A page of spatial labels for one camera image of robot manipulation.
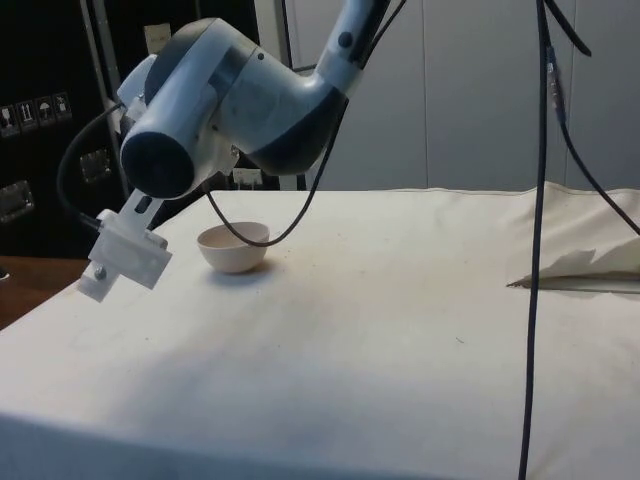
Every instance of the ceramic bowl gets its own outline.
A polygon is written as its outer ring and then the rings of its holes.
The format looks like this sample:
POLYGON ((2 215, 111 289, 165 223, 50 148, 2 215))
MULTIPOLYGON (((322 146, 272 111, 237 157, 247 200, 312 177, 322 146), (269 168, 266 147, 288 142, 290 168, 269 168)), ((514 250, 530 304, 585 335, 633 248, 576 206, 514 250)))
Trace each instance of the ceramic bowl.
MULTIPOLYGON (((255 242, 269 240, 269 227, 255 222, 232 223, 243 236, 255 242)), ((236 238, 224 225, 205 230, 198 236, 204 259, 223 273, 242 273, 257 267, 267 253, 266 247, 252 247, 236 238)))

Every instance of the wooden floor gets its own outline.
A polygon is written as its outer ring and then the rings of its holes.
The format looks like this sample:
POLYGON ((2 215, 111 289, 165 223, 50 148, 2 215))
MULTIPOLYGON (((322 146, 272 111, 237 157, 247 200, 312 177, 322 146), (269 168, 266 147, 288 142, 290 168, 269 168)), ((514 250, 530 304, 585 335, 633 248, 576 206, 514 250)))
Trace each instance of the wooden floor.
POLYGON ((0 330, 76 281, 87 260, 2 257, 9 278, 0 280, 0 330))

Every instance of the white wall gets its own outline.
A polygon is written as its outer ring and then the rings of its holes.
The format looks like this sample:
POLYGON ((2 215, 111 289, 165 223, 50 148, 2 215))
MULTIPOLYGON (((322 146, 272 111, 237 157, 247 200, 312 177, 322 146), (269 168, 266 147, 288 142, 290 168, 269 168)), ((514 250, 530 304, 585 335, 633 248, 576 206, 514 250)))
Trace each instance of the white wall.
MULTIPOLYGON (((575 143, 604 186, 640 187, 640 1, 557 1, 594 52, 574 51, 549 17, 575 143)), ((342 3, 286 1, 296 66, 317 61, 342 3)), ((532 187, 537 68, 533 0, 409 0, 356 93, 323 187, 532 187)), ((552 114, 549 123, 548 178, 586 187, 552 114)))
MULTIPOLYGON (((578 0, 576 27, 593 51, 576 53, 570 130, 607 188, 640 188, 640 1, 578 0)), ((569 160, 567 184, 588 188, 569 160)))
MULTIPOLYGON (((288 0, 294 66, 316 63, 341 0, 288 0)), ((427 186, 422 3, 411 1, 380 43, 351 100, 322 181, 327 190, 427 186), (409 50, 412 58, 398 52, 409 50)), ((308 176, 310 185, 315 171, 308 176)))

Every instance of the sticker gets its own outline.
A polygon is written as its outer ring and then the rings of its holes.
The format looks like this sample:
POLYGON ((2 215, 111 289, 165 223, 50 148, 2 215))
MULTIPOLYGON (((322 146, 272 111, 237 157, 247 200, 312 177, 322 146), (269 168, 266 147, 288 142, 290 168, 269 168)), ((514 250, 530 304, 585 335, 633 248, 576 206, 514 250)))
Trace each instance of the sticker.
POLYGON ((38 114, 38 123, 41 127, 53 125, 56 123, 56 116, 53 113, 53 102, 51 97, 42 97, 36 100, 36 112, 38 114))
POLYGON ((159 53, 171 39, 171 25, 169 23, 145 25, 144 37, 147 40, 149 55, 159 53))
POLYGON ((23 133, 38 128, 36 109, 31 100, 16 103, 16 110, 18 111, 18 120, 20 120, 23 133))
POLYGON ((63 120, 71 120, 71 104, 69 103, 69 97, 65 92, 56 93, 53 96, 53 112, 59 122, 63 120))
POLYGON ((13 105, 0 107, 0 137, 7 138, 20 135, 18 117, 13 105))

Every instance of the black cabinet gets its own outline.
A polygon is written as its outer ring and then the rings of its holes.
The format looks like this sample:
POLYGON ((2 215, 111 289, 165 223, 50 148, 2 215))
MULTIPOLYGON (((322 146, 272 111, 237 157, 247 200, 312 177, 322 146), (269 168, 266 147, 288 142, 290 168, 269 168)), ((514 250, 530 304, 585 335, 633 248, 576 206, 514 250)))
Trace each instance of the black cabinet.
MULTIPOLYGON (((0 40, 0 255, 85 257, 93 236, 65 217, 55 194, 64 150, 104 110, 80 3, 3 0, 0 40)), ((82 145, 66 182, 88 214, 122 206, 116 162, 105 125, 82 145), (85 172, 87 180, 80 155, 94 152, 109 165, 104 175, 85 172)))

